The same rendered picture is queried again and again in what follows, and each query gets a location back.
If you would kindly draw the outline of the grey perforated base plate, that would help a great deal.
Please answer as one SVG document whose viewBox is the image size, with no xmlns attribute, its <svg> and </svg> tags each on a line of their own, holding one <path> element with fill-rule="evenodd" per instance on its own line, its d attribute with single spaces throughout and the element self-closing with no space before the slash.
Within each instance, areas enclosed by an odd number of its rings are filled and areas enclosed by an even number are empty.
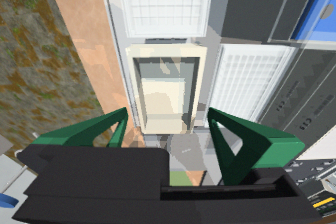
<svg viewBox="0 0 336 224">
<path fill-rule="evenodd" d="M 234 154 L 242 140 L 226 128 L 222 135 Z M 200 185 L 218 185 L 222 179 L 209 128 L 194 126 L 192 134 L 144 134 L 145 147 L 159 147 L 169 152 L 170 171 L 205 171 Z"/>
</svg>

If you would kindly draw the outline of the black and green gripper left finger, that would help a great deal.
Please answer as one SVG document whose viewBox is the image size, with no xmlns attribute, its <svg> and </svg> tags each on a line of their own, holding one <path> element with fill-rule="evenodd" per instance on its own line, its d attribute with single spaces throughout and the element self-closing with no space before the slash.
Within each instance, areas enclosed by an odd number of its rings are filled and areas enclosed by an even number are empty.
<svg viewBox="0 0 336 224">
<path fill-rule="evenodd" d="M 41 134 L 31 144 L 60 144 L 62 146 L 93 146 L 93 140 L 108 128 L 117 127 L 106 146 L 121 147 L 124 139 L 128 111 L 120 108 L 105 115 Z"/>
</svg>

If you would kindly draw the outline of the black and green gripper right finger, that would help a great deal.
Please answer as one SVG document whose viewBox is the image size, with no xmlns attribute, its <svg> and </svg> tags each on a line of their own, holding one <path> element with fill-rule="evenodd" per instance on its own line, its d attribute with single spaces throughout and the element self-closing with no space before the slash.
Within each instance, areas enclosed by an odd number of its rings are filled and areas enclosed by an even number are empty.
<svg viewBox="0 0 336 224">
<path fill-rule="evenodd" d="M 238 185 L 255 168 L 283 167 L 305 147 L 293 134 L 213 107 L 209 107 L 207 120 L 224 185 Z M 243 144 L 236 156 L 217 122 L 241 138 Z"/>
</svg>

